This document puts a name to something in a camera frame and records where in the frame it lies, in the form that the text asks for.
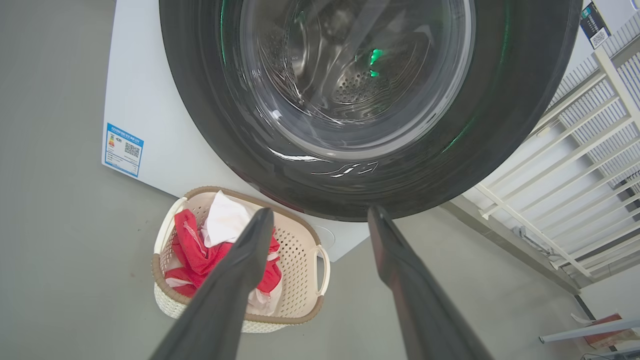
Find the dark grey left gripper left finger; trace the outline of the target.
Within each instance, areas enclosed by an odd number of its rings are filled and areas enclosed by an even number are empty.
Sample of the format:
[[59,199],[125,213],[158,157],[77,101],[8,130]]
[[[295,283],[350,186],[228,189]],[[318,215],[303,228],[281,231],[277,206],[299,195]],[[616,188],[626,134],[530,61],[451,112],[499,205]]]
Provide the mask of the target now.
[[151,355],[153,360],[236,358],[249,292],[266,269],[274,212],[259,209]]

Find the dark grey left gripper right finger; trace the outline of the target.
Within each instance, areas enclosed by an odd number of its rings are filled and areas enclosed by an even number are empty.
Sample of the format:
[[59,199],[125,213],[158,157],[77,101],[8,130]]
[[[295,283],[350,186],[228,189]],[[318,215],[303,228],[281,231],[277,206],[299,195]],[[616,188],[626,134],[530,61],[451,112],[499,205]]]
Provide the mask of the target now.
[[491,360],[434,274],[388,212],[368,209],[367,223],[381,281],[391,290],[409,360]]

